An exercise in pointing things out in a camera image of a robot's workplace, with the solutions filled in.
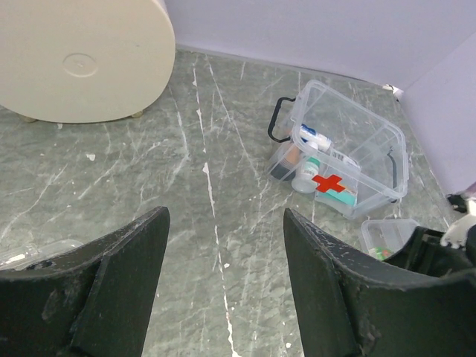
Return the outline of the white blue bandage roll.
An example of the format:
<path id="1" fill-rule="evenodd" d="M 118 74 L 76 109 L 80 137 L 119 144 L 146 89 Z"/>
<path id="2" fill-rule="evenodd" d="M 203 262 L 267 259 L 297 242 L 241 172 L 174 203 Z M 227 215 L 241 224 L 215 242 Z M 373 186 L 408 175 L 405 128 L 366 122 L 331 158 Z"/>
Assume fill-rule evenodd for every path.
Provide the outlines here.
<path id="1" fill-rule="evenodd" d="M 305 124 L 300 126 L 300 138 L 307 146 L 321 152 L 328 152 L 332 147 L 332 141 L 327 136 L 316 132 Z"/>

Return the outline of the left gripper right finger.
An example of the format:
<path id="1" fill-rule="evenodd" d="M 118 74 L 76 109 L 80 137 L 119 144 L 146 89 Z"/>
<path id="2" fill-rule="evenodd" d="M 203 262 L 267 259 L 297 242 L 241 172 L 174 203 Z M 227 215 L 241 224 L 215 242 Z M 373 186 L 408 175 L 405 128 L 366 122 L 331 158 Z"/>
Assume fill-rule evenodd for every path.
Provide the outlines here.
<path id="1" fill-rule="evenodd" d="M 475 354 L 475 268 L 431 277 L 392 266 L 291 209 L 283 233 L 306 356 Z"/>

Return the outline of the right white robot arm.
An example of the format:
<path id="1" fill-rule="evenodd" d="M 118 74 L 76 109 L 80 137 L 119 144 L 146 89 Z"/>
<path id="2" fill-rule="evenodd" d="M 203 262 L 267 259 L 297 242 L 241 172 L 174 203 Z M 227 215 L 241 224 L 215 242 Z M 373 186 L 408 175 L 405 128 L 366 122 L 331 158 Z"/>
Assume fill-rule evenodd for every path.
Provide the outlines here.
<path id="1" fill-rule="evenodd" d="M 385 263 L 431 277 L 444 277 L 475 268 L 475 226 L 467 233 L 462 248 L 441 245 L 443 232 L 417 226 L 404 247 Z"/>

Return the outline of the clear divider tray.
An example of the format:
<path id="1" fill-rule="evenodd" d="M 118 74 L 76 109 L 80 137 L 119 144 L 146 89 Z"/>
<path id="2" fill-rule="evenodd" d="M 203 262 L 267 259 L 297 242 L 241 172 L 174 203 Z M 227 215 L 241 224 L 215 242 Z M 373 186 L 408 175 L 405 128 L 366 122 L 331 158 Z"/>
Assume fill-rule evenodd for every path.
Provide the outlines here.
<path id="1" fill-rule="evenodd" d="M 364 253 L 373 247 L 390 249 L 394 254 L 404 247 L 419 223 L 413 219 L 369 219 L 361 224 L 359 242 Z"/>

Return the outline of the teal-edged clear bag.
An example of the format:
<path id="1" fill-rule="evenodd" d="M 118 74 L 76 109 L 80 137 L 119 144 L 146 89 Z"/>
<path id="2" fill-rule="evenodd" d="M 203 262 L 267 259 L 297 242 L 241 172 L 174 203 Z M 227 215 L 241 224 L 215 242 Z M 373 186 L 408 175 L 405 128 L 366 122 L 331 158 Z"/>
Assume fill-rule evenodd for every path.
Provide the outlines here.
<path id="1" fill-rule="evenodd" d="M 358 189 L 355 187 L 345 187 L 343 191 L 337 192 L 329 189 L 325 193 L 317 192 L 315 201 L 325 205 L 343 205 L 345 207 L 354 207 L 358 197 Z"/>
<path id="2" fill-rule="evenodd" d="M 331 156 L 341 161 L 343 164 L 346 164 L 347 166 L 354 168 L 355 170 L 358 170 L 358 171 L 361 170 L 361 166 L 356 161 L 354 161 L 351 157 L 343 154 L 342 152 L 336 149 L 332 149 Z"/>

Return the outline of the small green box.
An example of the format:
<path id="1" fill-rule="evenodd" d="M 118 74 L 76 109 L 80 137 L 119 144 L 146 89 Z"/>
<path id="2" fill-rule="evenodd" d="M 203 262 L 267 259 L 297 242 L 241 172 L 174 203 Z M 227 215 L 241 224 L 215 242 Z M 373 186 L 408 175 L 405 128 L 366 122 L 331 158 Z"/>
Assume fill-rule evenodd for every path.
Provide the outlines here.
<path id="1" fill-rule="evenodd" d="M 390 249 L 383 247 L 373 247 L 368 251 L 369 255 L 377 260 L 386 260 L 393 255 Z"/>

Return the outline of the clear plastic medicine box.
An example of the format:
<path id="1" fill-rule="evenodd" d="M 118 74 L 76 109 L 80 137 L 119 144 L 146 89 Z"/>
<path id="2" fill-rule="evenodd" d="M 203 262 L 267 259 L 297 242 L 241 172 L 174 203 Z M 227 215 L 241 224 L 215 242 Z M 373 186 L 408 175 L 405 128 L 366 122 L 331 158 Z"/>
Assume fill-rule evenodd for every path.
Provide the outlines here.
<path id="1" fill-rule="evenodd" d="M 328 152 L 311 148 L 301 140 L 302 124 L 332 141 Z M 315 201 L 317 192 L 358 189 L 354 207 L 326 205 L 348 219 L 398 202 L 408 192 L 408 155 L 402 130 L 317 80 L 309 81 L 295 97 L 277 100 L 267 134 L 274 145 L 271 157 L 281 143 L 290 141 L 307 156 L 313 155 L 320 161 L 319 173 L 313 178 L 317 183 L 315 192 L 299 194 Z M 351 157 L 361 170 L 333 158 L 332 149 Z M 271 157 L 266 168 L 269 177 L 295 191 L 292 181 L 271 177 Z"/>

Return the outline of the white green-label bottle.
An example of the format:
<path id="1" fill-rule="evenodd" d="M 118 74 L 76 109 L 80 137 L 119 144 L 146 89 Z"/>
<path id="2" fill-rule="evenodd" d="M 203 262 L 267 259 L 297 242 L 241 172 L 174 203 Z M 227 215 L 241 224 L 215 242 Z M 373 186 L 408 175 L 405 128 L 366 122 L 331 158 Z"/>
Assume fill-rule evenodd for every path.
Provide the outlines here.
<path id="1" fill-rule="evenodd" d="M 313 178 L 319 173 L 320 161 L 313 155 L 307 156 L 296 144 L 292 146 L 290 157 L 295 169 L 295 176 L 291 182 L 292 188 L 299 193 L 314 193 L 317 183 L 313 181 Z"/>

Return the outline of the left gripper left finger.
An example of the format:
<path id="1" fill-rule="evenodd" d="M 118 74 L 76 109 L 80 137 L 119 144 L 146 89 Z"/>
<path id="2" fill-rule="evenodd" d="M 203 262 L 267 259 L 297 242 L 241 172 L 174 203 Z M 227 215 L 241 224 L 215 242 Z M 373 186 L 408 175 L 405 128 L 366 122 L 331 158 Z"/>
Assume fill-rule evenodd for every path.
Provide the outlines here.
<path id="1" fill-rule="evenodd" d="M 170 212 L 157 207 L 101 238 L 1 272 L 3 356 L 140 356 Z"/>

